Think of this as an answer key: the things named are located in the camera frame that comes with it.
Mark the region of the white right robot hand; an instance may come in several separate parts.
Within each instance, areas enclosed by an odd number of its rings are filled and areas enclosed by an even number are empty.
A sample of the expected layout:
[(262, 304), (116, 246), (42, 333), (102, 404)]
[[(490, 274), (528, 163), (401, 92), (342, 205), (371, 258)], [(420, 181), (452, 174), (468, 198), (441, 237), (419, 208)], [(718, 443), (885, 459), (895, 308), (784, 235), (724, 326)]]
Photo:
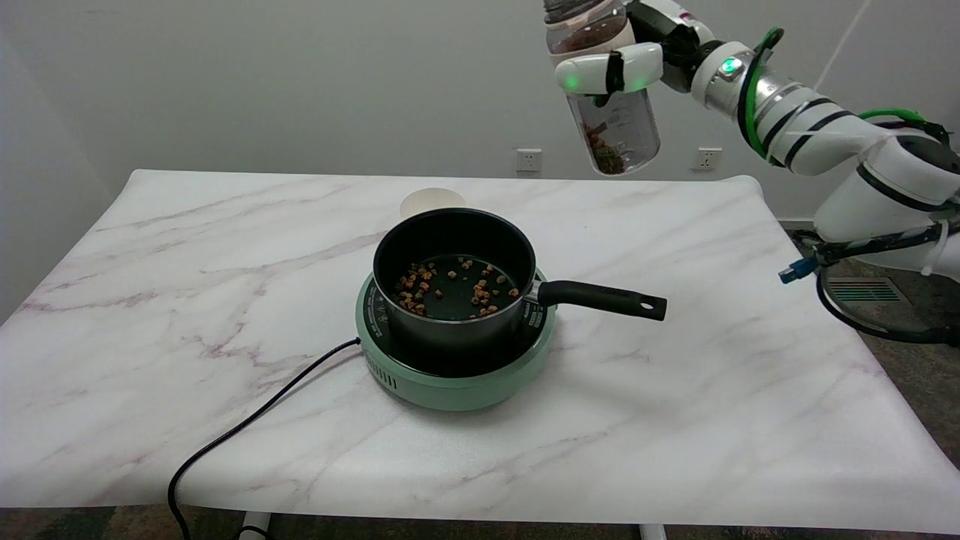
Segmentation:
[(716, 50), (713, 31), (674, 1), (575, 1), (547, 24), (556, 84), (567, 95), (609, 97), (665, 83), (689, 93)]

